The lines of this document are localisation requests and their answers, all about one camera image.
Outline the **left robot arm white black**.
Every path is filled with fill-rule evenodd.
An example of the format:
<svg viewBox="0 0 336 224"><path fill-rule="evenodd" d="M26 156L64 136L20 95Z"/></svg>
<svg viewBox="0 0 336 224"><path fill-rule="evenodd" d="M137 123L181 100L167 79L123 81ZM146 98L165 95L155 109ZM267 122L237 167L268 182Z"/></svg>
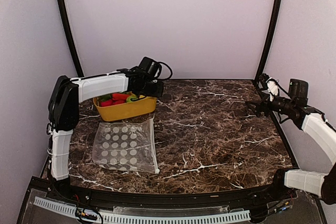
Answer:
<svg viewBox="0 0 336 224"><path fill-rule="evenodd" d="M74 197L74 189L63 179L68 178L70 140L79 122L79 104L85 100L118 92L129 92L145 97L160 97L164 82L156 80L139 68L101 74L85 78L60 76L48 104L47 133L52 137L51 167L56 182L54 193L63 201Z"/></svg>

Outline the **green toy chayote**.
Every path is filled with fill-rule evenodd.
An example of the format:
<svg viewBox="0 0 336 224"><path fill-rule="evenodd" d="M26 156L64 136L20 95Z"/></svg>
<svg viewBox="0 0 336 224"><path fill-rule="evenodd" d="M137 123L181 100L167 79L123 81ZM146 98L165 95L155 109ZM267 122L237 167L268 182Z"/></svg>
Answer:
<svg viewBox="0 0 336 224"><path fill-rule="evenodd" d="M130 102L135 102L138 99L138 97L136 95L130 95L129 97L127 97L126 102L130 103Z"/></svg>

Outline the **yellow plastic basket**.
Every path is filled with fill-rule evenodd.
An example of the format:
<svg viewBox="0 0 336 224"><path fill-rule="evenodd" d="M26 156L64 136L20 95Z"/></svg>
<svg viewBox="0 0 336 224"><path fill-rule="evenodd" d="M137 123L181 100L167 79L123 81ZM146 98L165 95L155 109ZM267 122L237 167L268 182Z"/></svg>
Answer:
<svg viewBox="0 0 336 224"><path fill-rule="evenodd" d="M98 97L93 98L93 102L102 119L107 122L129 119L151 113L155 110L156 98L143 95L137 97L138 99L135 102L113 101L113 105L107 107L99 105Z"/></svg>

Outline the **orange toy carrot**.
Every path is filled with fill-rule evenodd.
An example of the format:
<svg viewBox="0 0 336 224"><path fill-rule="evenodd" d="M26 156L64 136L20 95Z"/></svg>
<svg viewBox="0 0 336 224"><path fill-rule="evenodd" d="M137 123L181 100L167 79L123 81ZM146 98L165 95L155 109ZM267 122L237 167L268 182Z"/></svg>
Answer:
<svg viewBox="0 0 336 224"><path fill-rule="evenodd" d="M111 95L113 101L126 101L129 96L128 93L113 93Z"/></svg>

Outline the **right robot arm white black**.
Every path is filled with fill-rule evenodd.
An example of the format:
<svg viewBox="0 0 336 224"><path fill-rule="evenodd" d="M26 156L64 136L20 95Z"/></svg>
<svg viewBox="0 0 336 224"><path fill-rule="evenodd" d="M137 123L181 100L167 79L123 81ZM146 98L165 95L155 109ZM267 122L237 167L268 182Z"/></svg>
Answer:
<svg viewBox="0 0 336 224"><path fill-rule="evenodd" d="M314 107L302 106L295 100L283 97L247 101L246 105L257 117L270 112L286 115L321 147L333 165L327 174L282 169L276 172L273 184L268 187L269 197L278 200L287 193L288 188L293 188L314 194L327 205L335 204L335 128L327 121L325 114Z"/></svg>

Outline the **clear dotted zip top bag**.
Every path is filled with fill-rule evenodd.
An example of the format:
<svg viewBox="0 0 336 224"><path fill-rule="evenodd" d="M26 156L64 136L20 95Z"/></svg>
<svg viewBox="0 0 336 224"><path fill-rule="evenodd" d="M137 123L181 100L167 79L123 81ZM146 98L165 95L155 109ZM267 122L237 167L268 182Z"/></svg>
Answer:
<svg viewBox="0 0 336 224"><path fill-rule="evenodd" d="M92 147L92 161L108 170L158 174L154 122L100 123Z"/></svg>

